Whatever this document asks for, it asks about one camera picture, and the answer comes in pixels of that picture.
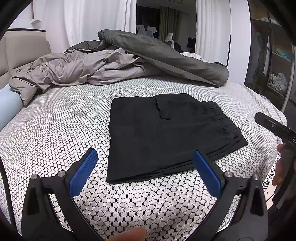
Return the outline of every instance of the green curtain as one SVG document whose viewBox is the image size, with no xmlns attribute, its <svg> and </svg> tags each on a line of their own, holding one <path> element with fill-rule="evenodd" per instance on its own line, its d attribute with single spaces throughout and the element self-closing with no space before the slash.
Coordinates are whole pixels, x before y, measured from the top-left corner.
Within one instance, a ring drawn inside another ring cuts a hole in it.
<svg viewBox="0 0 296 241">
<path fill-rule="evenodd" d="M 173 40 L 177 41 L 179 36 L 181 12 L 169 7 L 160 7 L 159 37 L 165 41 L 168 33 L 173 33 Z"/>
</svg>

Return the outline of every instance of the blue textured pad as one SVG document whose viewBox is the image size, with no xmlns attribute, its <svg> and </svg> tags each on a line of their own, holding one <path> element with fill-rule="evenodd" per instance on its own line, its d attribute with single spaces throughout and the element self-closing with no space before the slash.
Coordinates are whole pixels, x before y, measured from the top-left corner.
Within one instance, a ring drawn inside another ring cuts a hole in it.
<svg viewBox="0 0 296 241">
<path fill-rule="evenodd" d="M 86 183 L 89 175 L 94 169 L 98 161 L 98 153 L 96 150 L 92 150 L 86 157 L 84 162 L 78 168 L 77 172 L 72 177 L 69 184 L 69 196 L 71 198 L 78 196 Z"/>
<path fill-rule="evenodd" d="M 193 164 L 209 193 L 219 198 L 221 196 L 221 182 L 198 151 L 194 152 Z"/>
</svg>

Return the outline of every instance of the gray duvet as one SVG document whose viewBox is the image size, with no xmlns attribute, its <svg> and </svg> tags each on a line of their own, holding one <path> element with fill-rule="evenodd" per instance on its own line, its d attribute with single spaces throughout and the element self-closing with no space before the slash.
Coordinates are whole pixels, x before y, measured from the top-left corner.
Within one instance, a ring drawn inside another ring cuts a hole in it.
<svg viewBox="0 0 296 241">
<path fill-rule="evenodd" d="M 64 53 L 44 55 L 12 73 L 10 87 L 20 94 L 25 106 L 38 89 L 83 83 L 106 85 L 124 79 L 169 73 L 220 87 L 228 70 L 179 54 L 158 39 L 120 30 L 102 30 L 101 41 L 75 45 Z"/>
</svg>

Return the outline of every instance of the white mesh-patterned bed sheet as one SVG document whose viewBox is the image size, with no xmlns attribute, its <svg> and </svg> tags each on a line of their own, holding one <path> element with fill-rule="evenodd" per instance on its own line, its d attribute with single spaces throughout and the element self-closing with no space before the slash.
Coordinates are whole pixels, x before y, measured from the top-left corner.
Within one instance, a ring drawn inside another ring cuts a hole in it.
<svg viewBox="0 0 296 241">
<path fill-rule="evenodd" d="M 75 202 L 104 239 L 134 226 L 147 228 L 147 240 L 187 238 L 215 203 L 195 169 L 138 183 L 106 183 L 112 99 L 161 93 L 188 93 L 199 101 L 215 101 L 249 143 L 217 160 L 218 165 L 240 177 L 258 173 L 261 180 L 267 177 L 263 185 L 268 185 L 272 174 L 267 175 L 281 140 L 257 125 L 254 116 L 261 111 L 283 124 L 286 118 L 269 100 L 246 86 L 227 82 L 215 88 L 161 76 L 105 86 L 53 88 L 36 96 L 0 132 L 0 155 L 19 231 L 30 176 L 55 175 L 78 161 L 88 148 L 94 148 L 99 153 L 98 163 Z M 230 221 L 238 200 L 237 196 L 221 227 Z M 70 229 L 54 195 L 52 201 L 62 225 Z M 0 207 L 8 217 L 2 180 Z"/>
</svg>

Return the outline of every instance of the metal screw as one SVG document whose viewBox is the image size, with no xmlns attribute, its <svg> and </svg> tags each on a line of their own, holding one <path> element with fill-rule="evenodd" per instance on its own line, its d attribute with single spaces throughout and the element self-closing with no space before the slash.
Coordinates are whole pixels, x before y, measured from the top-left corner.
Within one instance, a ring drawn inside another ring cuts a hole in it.
<svg viewBox="0 0 296 241">
<path fill-rule="evenodd" d="M 230 171 L 227 171 L 227 172 L 225 172 L 225 176 L 226 176 L 226 177 L 232 177 L 233 174 L 232 174 Z"/>
<path fill-rule="evenodd" d="M 65 174 L 66 174 L 65 171 L 59 171 L 59 172 L 57 173 L 57 175 L 58 175 L 59 177 L 63 177 Z"/>
<path fill-rule="evenodd" d="M 254 177 L 254 179 L 255 179 L 256 181 L 259 180 L 259 175 L 258 175 L 258 174 L 254 174 L 253 177 Z"/>
<path fill-rule="evenodd" d="M 35 180 L 37 177 L 38 177 L 37 174 L 33 174 L 33 175 L 31 176 L 31 179 Z"/>
</svg>

